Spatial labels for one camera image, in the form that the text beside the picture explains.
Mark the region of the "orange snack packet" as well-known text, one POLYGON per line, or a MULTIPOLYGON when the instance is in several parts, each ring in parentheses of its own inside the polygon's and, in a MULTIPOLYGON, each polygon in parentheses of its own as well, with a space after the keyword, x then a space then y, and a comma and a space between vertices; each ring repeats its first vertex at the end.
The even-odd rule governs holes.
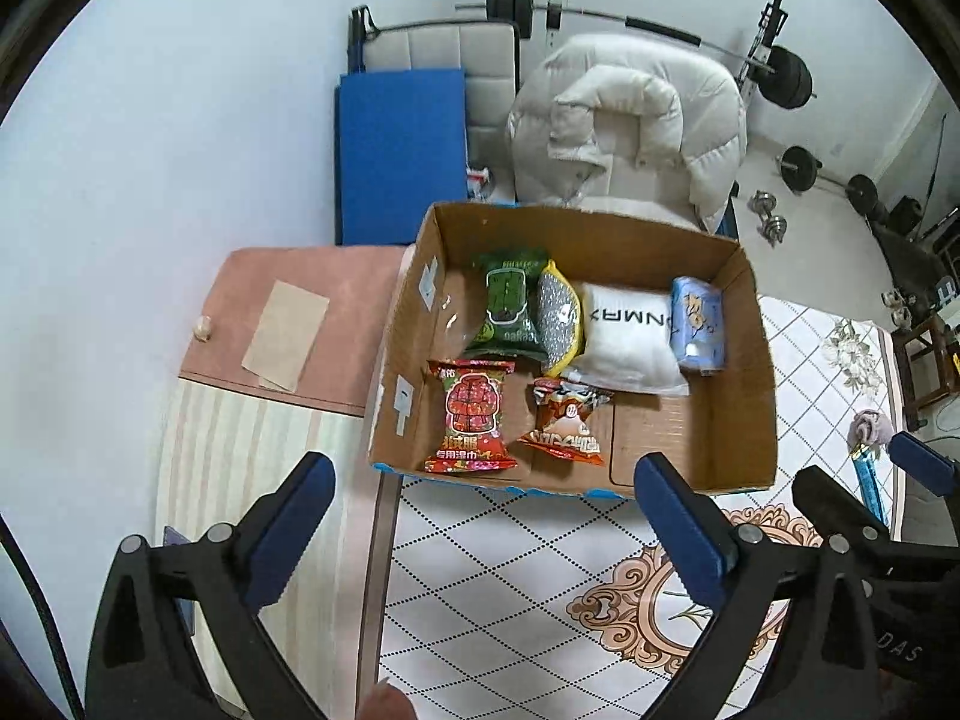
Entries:
POLYGON ((587 422, 597 408, 607 405, 612 394, 555 377, 539 377, 530 388, 537 415, 534 427, 519 437, 519 442, 556 460, 601 466, 601 443, 587 422))

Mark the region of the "light blue tissue pack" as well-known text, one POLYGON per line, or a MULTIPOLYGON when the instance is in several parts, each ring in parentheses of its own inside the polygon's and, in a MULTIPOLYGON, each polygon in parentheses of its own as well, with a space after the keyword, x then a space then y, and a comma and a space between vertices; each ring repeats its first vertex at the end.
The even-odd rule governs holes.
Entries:
POLYGON ((714 374, 726 367, 726 323, 718 288, 697 278, 675 278, 670 349, 684 371, 714 374))

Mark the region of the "white towel pack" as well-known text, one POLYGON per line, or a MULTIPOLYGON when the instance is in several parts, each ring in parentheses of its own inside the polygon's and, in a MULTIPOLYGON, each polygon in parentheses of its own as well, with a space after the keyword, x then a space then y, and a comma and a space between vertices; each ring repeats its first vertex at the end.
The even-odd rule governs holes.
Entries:
POLYGON ((579 294, 584 346, 565 379, 635 395, 690 394, 670 348, 669 294, 589 283, 579 294))

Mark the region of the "red snack packet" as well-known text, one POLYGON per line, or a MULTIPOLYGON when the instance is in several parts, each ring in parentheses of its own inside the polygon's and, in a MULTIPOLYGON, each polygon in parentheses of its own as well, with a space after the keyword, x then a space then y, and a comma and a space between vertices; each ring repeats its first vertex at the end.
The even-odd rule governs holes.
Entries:
POLYGON ((512 361, 448 359, 430 362, 443 385, 444 434, 438 449, 423 461, 432 475, 498 473, 516 468, 503 439, 503 401, 512 361))

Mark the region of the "yellow silver scrub sponge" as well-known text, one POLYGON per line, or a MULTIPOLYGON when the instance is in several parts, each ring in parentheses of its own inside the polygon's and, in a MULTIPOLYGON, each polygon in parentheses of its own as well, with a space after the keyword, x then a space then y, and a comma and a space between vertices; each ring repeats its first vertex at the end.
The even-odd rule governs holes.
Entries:
POLYGON ((537 284, 537 333, 545 351, 544 374, 558 377, 581 351, 583 306, 578 291, 553 260, 537 284))

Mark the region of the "green wet wipes pack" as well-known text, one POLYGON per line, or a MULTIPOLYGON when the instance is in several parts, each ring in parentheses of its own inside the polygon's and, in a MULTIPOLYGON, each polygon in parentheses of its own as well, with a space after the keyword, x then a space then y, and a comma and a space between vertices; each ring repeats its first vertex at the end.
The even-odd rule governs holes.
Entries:
POLYGON ((542 249, 501 249, 478 257, 475 268, 483 275, 487 300, 482 323, 464 349, 467 358, 547 359, 534 305, 547 263, 542 249))

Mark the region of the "grey plush toy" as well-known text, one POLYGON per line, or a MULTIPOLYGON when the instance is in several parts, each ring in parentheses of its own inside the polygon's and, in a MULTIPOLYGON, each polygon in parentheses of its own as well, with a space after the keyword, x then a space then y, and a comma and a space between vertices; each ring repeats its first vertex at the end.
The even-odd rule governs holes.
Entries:
POLYGON ((893 437, 893 426, 882 411, 859 411, 848 429, 848 450, 859 454, 862 450, 887 447, 893 437))

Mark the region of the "blue phone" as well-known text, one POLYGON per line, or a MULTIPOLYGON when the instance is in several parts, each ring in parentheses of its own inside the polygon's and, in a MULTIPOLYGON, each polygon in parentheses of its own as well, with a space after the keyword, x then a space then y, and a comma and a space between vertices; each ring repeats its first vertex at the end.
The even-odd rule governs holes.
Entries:
POLYGON ((161 535, 161 546, 163 548, 174 548, 174 546, 190 546, 194 544, 194 540, 185 536, 183 533, 176 530, 176 528, 171 527, 171 525, 166 525, 163 528, 163 534, 161 535))

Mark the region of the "striped beige mat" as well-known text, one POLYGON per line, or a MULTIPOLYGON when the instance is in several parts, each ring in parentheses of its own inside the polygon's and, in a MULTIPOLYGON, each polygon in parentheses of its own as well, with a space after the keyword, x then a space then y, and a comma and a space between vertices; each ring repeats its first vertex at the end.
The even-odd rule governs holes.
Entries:
POLYGON ((327 717, 350 718, 358 694, 366 569, 379 475, 364 421, 179 380, 161 442, 155 522, 197 539, 236 523, 311 450, 335 466, 335 497, 280 601, 260 621, 327 717))

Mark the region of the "dark wooden chair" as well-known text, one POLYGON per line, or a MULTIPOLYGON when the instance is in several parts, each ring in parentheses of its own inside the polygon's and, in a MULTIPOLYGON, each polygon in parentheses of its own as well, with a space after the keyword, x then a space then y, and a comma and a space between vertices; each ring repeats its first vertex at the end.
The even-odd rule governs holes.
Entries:
POLYGON ((958 337, 937 314, 892 335, 903 419, 910 433, 926 424, 923 411, 958 394, 958 337))

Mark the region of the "open cardboard box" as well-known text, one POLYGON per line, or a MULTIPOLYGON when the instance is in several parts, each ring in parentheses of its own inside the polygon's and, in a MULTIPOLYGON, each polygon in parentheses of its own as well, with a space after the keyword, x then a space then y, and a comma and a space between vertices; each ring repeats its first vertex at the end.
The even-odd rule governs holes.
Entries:
POLYGON ((745 250, 610 213, 432 206, 387 316, 368 463, 623 497, 651 452, 700 493, 775 481, 775 374, 745 250))

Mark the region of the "barbell on floor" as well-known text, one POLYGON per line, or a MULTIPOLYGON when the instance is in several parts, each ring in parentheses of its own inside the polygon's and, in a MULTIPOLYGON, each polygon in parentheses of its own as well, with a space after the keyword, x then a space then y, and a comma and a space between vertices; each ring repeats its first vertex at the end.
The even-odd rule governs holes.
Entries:
POLYGON ((839 188, 859 216, 873 220, 880 213, 877 185, 866 174, 853 174, 846 181, 832 176, 804 146, 788 146, 777 158, 779 177, 796 195, 809 192, 817 184, 839 188))

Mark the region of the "barbell on rack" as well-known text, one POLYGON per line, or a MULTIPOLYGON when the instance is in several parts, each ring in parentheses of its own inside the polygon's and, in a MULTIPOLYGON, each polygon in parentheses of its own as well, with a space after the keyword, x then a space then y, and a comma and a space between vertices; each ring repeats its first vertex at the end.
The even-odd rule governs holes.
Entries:
POLYGON ((626 29, 647 32, 674 43, 707 49, 732 57, 740 62, 737 85, 748 93, 758 91, 768 103, 781 109, 794 110, 804 107, 815 98, 814 75, 804 59, 792 50, 778 44, 778 37, 788 21, 789 13, 782 8, 784 0, 770 0, 761 10, 757 34, 745 54, 737 54, 719 44, 705 41, 703 37, 685 29, 667 26, 658 21, 639 16, 615 15, 607 11, 562 5, 558 0, 537 4, 535 0, 483 0, 481 4, 457 4, 457 11, 483 11, 489 20, 506 20, 514 23, 523 39, 532 36, 532 18, 543 13, 547 18, 547 31, 558 31, 566 15, 582 16, 592 20, 610 21, 626 29))

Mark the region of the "blue folded mat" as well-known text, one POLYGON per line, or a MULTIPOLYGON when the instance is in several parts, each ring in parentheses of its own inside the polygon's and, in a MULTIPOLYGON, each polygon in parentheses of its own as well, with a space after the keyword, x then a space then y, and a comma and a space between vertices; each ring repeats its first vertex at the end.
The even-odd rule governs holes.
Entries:
POLYGON ((407 245, 436 202, 467 197, 460 68, 350 73, 335 95, 337 242, 407 245))

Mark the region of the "beige padded chair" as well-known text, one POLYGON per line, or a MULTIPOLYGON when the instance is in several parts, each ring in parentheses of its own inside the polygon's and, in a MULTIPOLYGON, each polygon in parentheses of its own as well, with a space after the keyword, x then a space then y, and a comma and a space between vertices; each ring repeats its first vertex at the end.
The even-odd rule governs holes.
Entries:
POLYGON ((348 16, 348 68, 460 70, 466 78, 467 156, 498 184, 509 177, 506 121, 521 86, 521 36, 505 20, 377 26, 366 5, 348 16))

